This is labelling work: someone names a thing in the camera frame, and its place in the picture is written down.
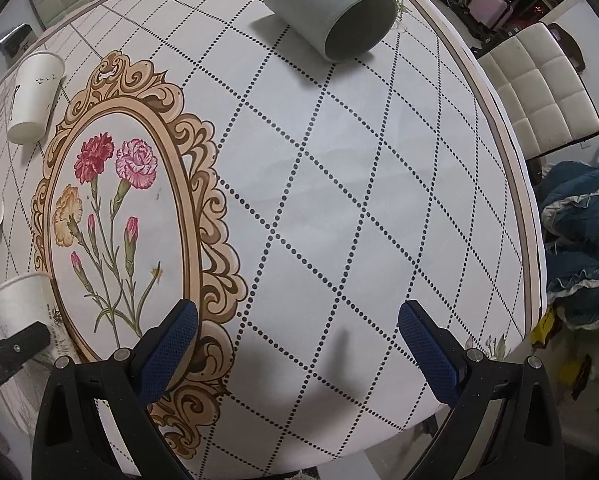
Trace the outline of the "cream padded chair right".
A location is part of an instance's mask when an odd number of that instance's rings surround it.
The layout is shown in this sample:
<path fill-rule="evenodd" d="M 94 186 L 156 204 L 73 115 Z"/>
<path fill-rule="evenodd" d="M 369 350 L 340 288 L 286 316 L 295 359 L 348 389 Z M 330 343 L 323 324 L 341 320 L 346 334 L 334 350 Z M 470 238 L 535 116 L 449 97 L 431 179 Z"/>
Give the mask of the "cream padded chair right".
<path fill-rule="evenodd" d="M 531 160 L 599 134 L 599 114 L 546 24 L 536 23 L 478 59 Z"/>

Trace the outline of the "pink suitcase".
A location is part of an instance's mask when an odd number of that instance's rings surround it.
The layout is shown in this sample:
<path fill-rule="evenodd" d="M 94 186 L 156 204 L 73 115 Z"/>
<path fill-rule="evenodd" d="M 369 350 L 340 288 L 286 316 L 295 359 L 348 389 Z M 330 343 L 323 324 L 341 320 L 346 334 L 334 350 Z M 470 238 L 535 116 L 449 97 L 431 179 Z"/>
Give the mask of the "pink suitcase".
<path fill-rule="evenodd" d="M 513 12 L 507 0 L 471 0 L 469 12 L 478 23 L 488 29 L 497 29 Z"/>

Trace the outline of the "floral patterned tablecloth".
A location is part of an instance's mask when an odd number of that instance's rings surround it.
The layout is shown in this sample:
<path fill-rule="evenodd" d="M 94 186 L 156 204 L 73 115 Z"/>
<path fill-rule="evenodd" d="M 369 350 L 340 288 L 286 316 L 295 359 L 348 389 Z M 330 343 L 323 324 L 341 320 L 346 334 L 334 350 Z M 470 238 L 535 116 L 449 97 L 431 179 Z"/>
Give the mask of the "floral patterned tablecloth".
<path fill-rule="evenodd" d="M 407 299 L 496 358 L 545 310 L 524 156 L 431 1 L 341 64 L 263 0 L 98 0 L 34 47 L 65 72 L 30 146 L 0 80 L 0 338 L 33 272 L 54 344 L 90 361 L 192 300 L 196 352 L 151 414 L 193 476 L 317 466 L 432 415 Z"/>

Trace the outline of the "blue denim clothing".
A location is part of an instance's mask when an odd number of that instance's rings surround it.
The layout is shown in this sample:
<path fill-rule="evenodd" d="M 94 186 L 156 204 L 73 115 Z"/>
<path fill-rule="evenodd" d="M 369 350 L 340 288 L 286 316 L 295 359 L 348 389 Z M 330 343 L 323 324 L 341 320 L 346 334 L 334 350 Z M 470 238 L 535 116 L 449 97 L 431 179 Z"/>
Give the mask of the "blue denim clothing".
<path fill-rule="evenodd" d="M 599 159 L 565 160 L 536 186 L 547 299 L 572 330 L 599 328 Z"/>

